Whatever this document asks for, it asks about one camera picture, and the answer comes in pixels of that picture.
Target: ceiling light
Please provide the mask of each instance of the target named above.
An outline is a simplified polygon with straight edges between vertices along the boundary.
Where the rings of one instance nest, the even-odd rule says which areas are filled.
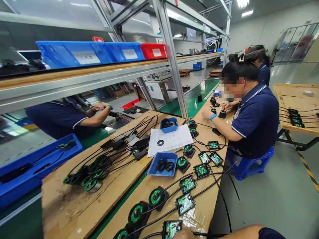
[[[239,8],[245,8],[249,4],[249,0],[236,0]]]
[[[254,12],[253,10],[251,10],[249,12],[245,12],[245,13],[242,14],[242,17],[247,17],[247,16],[253,14],[253,12]]]

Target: hair clip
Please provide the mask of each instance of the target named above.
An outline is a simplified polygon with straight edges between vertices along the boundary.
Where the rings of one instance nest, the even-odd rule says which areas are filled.
[[[244,62],[244,59],[245,59],[245,50],[241,51],[239,54],[238,54],[238,58],[239,58],[239,62]]]

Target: hand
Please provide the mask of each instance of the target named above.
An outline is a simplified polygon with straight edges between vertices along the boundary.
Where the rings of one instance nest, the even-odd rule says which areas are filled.
[[[100,111],[100,110],[104,110],[106,107],[106,105],[104,105],[104,103],[97,103],[95,106],[92,107],[93,111]]]
[[[239,104],[239,101],[233,101],[228,102],[226,104],[222,104],[220,107],[226,111],[226,110],[232,110],[234,107],[236,107]]]
[[[195,239],[194,234],[189,228],[182,229],[179,233],[174,236],[174,239]]]
[[[210,120],[210,117],[213,115],[214,113],[211,112],[210,110],[204,110],[202,112],[202,116],[205,120]]]

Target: instruction sheet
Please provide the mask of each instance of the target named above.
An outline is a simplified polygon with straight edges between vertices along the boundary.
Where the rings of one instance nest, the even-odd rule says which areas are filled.
[[[158,146],[159,140],[164,141],[162,146]],[[166,134],[160,129],[151,129],[151,139],[147,157],[152,157],[157,152],[171,151],[193,142],[193,138],[186,124],[179,126],[176,131]]]

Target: black hair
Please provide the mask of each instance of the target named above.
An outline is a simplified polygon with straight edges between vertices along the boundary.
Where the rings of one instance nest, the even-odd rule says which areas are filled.
[[[253,64],[253,57],[244,57],[244,61],[240,62],[237,54],[228,55],[228,62],[222,70],[221,77],[226,83],[237,84],[239,77],[245,80],[257,81],[259,69]]]
[[[246,57],[251,58],[254,61],[259,60],[270,67],[270,57],[266,55],[266,49],[263,45],[253,46],[247,53]]]

